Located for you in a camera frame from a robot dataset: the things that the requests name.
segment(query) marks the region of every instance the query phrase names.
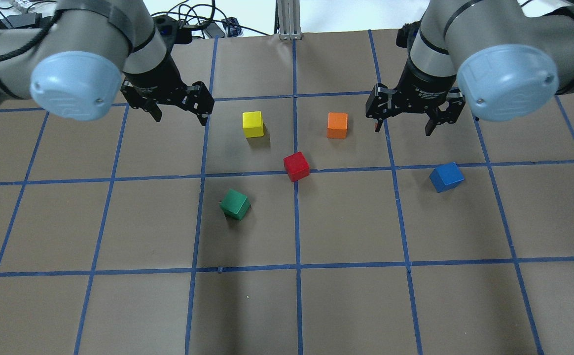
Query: wooden block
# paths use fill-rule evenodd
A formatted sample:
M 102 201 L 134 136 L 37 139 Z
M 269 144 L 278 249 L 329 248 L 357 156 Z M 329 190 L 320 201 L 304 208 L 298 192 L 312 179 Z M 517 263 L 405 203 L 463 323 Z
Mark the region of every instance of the wooden block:
M 262 137 L 265 132 L 263 131 L 263 116 L 260 111 L 244 112 L 243 127 L 246 138 Z
M 283 163 L 291 182 L 296 182 L 309 175 L 309 163 L 301 151 L 286 157 L 283 159 Z
M 345 139 L 346 133 L 348 133 L 348 114 L 343 112 L 329 112 L 327 138 Z
M 250 207 L 250 201 L 246 195 L 230 189 L 219 204 L 219 207 L 226 215 L 242 220 Z
M 465 180 L 465 176 L 455 162 L 439 166 L 430 174 L 431 183 L 436 192 L 443 192 L 455 188 Z

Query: power strip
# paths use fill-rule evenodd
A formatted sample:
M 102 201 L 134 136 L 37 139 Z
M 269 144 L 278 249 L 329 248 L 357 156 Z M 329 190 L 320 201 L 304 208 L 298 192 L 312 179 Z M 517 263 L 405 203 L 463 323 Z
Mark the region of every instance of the power strip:
M 28 0 L 9 0 L 11 6 L 21 13 L 26 13 L 26 10 L 30 9 L 35 3 Z

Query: yellow cube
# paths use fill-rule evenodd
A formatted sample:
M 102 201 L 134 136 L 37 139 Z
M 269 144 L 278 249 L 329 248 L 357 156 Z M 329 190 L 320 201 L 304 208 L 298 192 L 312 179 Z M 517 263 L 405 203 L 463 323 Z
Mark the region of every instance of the yellow cube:
M 246 138 L 262 137 L 263 131 L 263 116 L 260 111 L 244 112 L 244 135 Z

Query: blue end cap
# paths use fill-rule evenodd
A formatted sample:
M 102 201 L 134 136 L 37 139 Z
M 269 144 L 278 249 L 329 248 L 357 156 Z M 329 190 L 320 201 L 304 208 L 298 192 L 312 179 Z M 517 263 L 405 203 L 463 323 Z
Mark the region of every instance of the blue end cap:
M 30 91 L 52 114 L 91 121 L 109 111 L 120 81 L 120 70 L 107 58 L 89 52 L 61 52 L 35 67 Z
M 557 92 L 557 65 L 521 44 L 483 49 L 458 69 L 458 85 L 471 112 L 488 121 L 508 121 L 543 106 Z
M 443 192 L 455 188 L 465 180 L 465 176 L 455 162 L 439 166 L 430 174 L 431 183 L 436 192 Z

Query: green cube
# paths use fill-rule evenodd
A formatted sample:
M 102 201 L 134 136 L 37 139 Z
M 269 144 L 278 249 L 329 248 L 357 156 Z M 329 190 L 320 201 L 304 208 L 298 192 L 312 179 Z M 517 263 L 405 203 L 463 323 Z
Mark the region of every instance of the green cube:
M 226 215 L 242 220 L 250 207 L 250 201 L 246 195 L 230 189 L 219 204 L 219 207 Z

